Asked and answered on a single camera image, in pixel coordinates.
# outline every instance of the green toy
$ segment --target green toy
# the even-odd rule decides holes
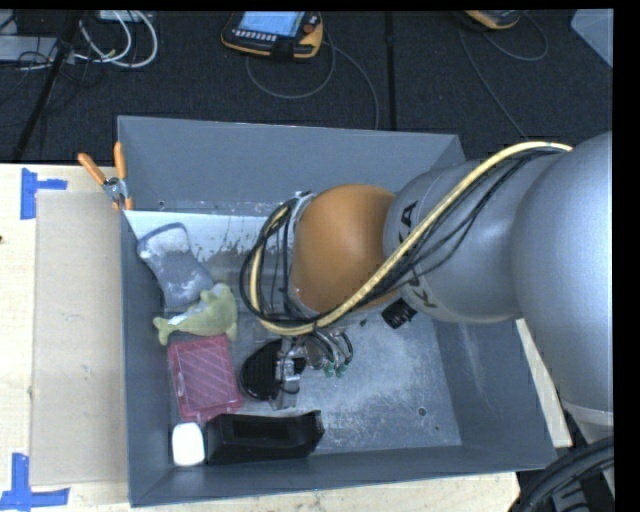
[[[162,317],[153,319],[158,329],[160,343],[166,345],[174,331],[188,332],[196,336],[216,336],[226,334],[235,341],[238,334],[238,308],[228,285],[216,284],[211,290],[200,292],[200,302],[170,320]]]

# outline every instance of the gray bin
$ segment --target gray bin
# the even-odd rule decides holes
[[[457,136],[444,134],[122,116],[118,139],[136,212],[159,219],[260,216],[296,191],[342,183],[397,191],[434,166],[464,161]],[[378,316],[354,326],[354,368],[343,379],[320,381],[305,371],[301,386],[309,401],[299,405],[320,405],[328,427],[311,456],[174,466],[170,435],[179,420],[167,347],[152,325],[163,312],[162,294],[136,254],[136,233],[124,213],[121,238],[132,506],[540,469],[555,460],[515,324],[472,326],[418,315],[396,331]],[[225,261],[233,266],[242,256]],[[258,332],[239,298],[238,306],[238,341],[231,347],[236,368],[256,348]],[[386,357],[379,357],[384,350]],[[344,400],[323,402],[329,387]]]
[[[578,9],[571,28],[613,67],[613,9]]]

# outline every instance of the pink box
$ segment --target pink box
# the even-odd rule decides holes
[[[242,406],[228,343],[227,336],[221,334],[169,345],[169,366],[182,420],[204,425]]]

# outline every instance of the blue tape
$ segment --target blue tape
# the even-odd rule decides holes
[[[39,189],[66,190],[67,182],[50,178],[38,181],[38,173],[22,168],[22,193],[20,196],[20,219],[34,219],[36,216],[36,192]]]
[[[69,488],[59,491],[31,492],[29,487],[29,457],[12,455],[11,490],[0,496],[0,510],[29,512],[32,507],[57,507],[69,501]]]

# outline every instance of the white cap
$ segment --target white cap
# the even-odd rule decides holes
[[[173,462],[177,466],[194,466],[205,459],[204,437],[197,423],[180,423],[171,435]]]

